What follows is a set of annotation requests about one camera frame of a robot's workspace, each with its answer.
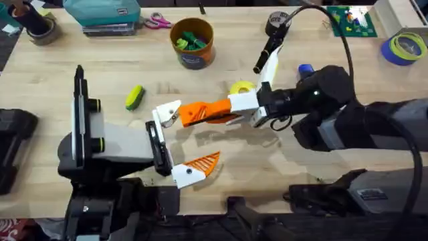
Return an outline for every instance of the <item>scissors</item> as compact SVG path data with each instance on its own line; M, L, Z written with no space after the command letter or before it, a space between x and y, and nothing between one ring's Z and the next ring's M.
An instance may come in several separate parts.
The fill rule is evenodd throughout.
M173 24L167 21L162 14L154 12L149 19L144 20L144 25L149 29L171 28Z

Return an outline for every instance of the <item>masking tape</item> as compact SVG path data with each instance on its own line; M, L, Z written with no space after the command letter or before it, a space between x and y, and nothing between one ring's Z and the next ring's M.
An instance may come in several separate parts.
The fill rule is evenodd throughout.
M239 94L240 92L249 92L249 90L254 89L255 84L250 81L240 80L232 85L230 88L230 94Z

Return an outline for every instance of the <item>orange object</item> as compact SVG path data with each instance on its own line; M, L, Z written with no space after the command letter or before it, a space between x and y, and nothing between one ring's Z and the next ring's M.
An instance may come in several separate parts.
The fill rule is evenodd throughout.
M181 123L184 127L202 122L226 123L238 115L230 113L231 104L229 99L219 100L214 103L195 102L187 104L179 109Z
M193 167L195 169L198 169L199 171L203 171L205 173L205 177L208 177L208 175L211 172L213 172L217 162L219 162L219 158L220 158L220 151L210 155L206 155L204 157L200 157L193 161L188 161L183 164L188 167Z

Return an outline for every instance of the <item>green board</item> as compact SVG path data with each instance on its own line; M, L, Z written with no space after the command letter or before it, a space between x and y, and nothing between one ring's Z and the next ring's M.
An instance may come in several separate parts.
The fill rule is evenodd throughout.
M327 11L331 13L336 20L339 22L339 26L342 29L343 33L346 37L377 37L375 27L373 25L372 19L370 18L370 15L366 13L364 17L366 18L367 27L363 27L361 25L355 25L353 23L349 23L346 20L346 13L345 11L348 11L350 7L327 7ZM339 32L335 27L332 27L334 36L338 37Z

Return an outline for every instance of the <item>wooden table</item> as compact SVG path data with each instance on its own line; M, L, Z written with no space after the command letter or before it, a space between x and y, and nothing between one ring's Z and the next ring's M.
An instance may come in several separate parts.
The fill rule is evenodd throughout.
M23 165L11 194L0 197L0 217L63 217L72 187L57 173L57 147L70 132L73 76L83 65L90 96L100 98L106 121L144 128L151 110L181 99L183 103L211 102L224 98L238 80L257 82L252 68L268 37L264 25L273 11L290 13L295 7L143 9L148 16L160 11L176 22L201 17L214 28L214 62L203 70L187 70L178 62L167 29L142 29L132 37L87 38L64 10L53 10L64 36L46 47L30 43L23 33L0 78L2 108L22 108L39 117L39 125L21 152ZM355 86L363 103L400 101L428 96L427 58L409 67L387 62L379 49L380 38L348 38L355 69ZM293 88L299 64L315 69L328 64L348 69L339 38L322 25L326 17L306 10L293 19L274 88ZM136 84L146 88L135 112L124 107L126 95ZM220 150L220 161L209 178L182 189L181 214L218 214L225 211L227 196L244 195L261 212L289 212L282 193L293 183L333 181L351 169L384 171L412 167L407 151L345 150L320 153L303 149L290 129L273 132L268 126L200 124L184 129L180 123L165 130L176 163ZM425 165L428 155L423 154ZM171 185L153 169L134 173L147 185Z

